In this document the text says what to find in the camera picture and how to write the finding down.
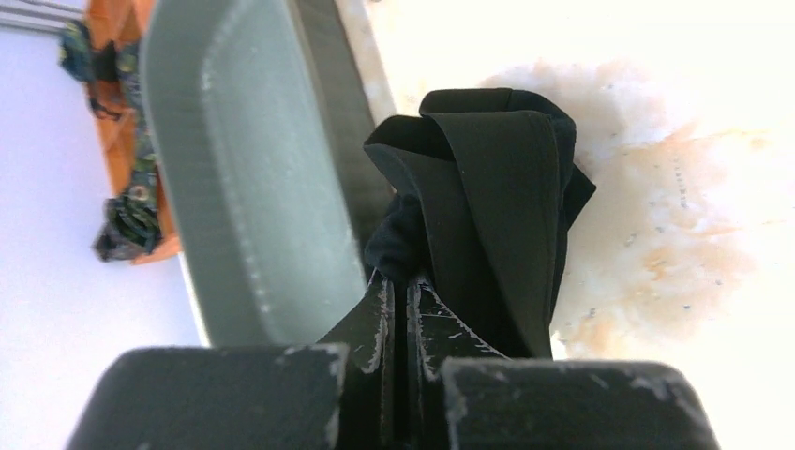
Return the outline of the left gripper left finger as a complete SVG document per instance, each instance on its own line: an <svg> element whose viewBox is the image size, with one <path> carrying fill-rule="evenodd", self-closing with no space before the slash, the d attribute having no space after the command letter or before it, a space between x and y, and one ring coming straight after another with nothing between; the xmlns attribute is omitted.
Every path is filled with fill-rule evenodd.
<svg viewBox="0 0 795 450"><path fill-rule="evenodd" d="M349 349L338 449L387 449L393 443L394 307L393 283L375 271L359 303L321 339Z"/></svg>

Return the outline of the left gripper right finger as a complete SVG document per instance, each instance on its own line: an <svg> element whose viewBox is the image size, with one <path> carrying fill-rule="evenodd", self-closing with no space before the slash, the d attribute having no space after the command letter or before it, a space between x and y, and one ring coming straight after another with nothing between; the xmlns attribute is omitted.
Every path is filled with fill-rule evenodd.
<svg viewBox="0 0 795 450"><path fill-rule="evenodd" d="M409 432L412 449L447 449L441 367L453 358L505 355L477 336L437 295L426 276L406 294Z"/></svg>

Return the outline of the black garment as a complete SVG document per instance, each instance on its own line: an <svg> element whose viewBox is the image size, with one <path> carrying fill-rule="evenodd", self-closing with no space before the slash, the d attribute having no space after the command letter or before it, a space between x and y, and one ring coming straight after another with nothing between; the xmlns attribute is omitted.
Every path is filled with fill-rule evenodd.
<svg viewBox="0 0 795 450"><path fill-rule="evenodd" d="M427 94L364 142L396 192L366 262L398 284L426 275L498 352L549 358L568 233L595 192L576 141L573 118L531 91Z"/></svg>

